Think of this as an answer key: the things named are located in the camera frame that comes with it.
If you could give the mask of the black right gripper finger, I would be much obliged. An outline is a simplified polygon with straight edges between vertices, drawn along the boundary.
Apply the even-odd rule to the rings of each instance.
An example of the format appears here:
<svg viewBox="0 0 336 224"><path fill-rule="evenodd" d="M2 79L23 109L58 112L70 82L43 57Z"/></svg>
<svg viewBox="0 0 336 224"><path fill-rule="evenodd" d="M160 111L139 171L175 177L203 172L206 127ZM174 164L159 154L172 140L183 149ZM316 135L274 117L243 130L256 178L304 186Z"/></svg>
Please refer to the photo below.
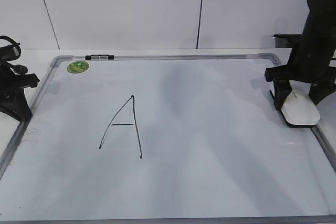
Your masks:
<svg viewBox="0 0 336 224"><path fill-rule="evenodd" d="M309 97L318 105L324 98L335 92L335 81L325 81L320 83L312 83L309 90Z"/></svg>
<svg viewBox="0 0 336 224"><path fill-rule="evenodd" d="M281 110L286 98L292 92L289 80L273 79L274 85L274 106L276 110Z"/></svg>

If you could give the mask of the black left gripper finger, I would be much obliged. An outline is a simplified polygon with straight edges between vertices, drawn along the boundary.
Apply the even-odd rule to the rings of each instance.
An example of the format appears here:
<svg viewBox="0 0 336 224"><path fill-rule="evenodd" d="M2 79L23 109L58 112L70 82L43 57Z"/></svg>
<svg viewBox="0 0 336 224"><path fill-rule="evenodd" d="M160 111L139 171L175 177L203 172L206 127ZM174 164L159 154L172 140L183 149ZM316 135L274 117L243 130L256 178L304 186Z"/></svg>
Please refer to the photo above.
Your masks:
<svg viewBox="0 0 336 224"><path fill-rule="evenodd" d="M28 106L24 89L1 95L1 112L19 122L29 121L32 118L32 112Z"/></svg>

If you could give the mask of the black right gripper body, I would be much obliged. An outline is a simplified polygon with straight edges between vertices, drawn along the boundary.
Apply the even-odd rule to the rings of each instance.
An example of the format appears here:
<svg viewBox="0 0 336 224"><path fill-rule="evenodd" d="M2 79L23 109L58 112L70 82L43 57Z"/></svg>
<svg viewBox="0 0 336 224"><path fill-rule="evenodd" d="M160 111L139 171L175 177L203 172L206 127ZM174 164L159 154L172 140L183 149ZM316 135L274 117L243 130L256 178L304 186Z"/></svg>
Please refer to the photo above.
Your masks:
<svg viewBox="0 0 336 224"><path fill-rule="evenodd" d="M265 79L276 88L290 88L290 80L320 84L335 82L335 67L329 66L290 66L289 64L266 68Z"/></svg>

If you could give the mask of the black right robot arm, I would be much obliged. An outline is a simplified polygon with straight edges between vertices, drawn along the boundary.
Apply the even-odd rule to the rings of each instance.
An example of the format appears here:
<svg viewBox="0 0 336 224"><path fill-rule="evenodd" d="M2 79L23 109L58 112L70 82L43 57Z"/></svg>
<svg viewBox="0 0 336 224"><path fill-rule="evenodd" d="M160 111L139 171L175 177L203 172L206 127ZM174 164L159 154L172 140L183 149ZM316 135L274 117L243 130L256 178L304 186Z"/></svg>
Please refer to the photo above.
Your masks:
<svg viewBox="0 0 336 224"><path fill-rule="evenodd" d="M285 65L266 68L274 85L274 106L280 110L292 92L290 81L309 83L309 98L318 104L335 92L335 0L307 0L309 14L300 40Z"/></svg>

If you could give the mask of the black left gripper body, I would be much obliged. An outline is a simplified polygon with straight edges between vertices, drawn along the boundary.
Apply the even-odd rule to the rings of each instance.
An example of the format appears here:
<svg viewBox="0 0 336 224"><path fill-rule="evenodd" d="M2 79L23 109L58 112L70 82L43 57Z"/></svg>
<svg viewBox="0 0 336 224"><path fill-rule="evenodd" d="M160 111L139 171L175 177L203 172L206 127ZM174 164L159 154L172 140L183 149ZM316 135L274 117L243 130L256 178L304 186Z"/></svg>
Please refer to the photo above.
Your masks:
<svg viewBox="0 0 336 224"><path fill-rule="evenodd" d="M40 80L28 68L1 61L1 101L9 99L16 91L24 88L36 88Z"/></svg>

